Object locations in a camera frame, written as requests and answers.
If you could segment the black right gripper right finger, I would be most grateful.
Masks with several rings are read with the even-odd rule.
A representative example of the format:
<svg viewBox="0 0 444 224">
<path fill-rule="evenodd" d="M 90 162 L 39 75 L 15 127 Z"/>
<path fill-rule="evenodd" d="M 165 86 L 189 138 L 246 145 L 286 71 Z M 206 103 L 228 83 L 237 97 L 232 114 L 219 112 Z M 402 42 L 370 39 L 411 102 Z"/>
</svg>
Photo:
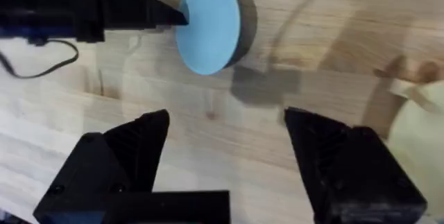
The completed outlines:
<svg viewBox="0 0 444 224">
<path fill-rule="evenodd" d="M 377 133 L 289 107 L 284 122 L 315 223 L 417 223 L 427 201 Z"/>
</svg>

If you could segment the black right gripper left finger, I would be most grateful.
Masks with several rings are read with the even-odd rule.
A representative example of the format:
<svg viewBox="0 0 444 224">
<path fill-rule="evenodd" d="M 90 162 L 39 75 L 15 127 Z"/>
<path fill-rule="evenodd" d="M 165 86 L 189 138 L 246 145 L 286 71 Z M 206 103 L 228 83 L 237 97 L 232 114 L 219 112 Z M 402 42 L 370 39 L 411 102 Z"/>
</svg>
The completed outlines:
<svg viewBox="0 0 444 224">
<path fill-rule="evenodd" d="M 150 192 L 166 141 L 166 110 L 106 132 L 85 133 L 37 204 L 37 221 L 102 221 L 110 197 Z"/>
</svg>

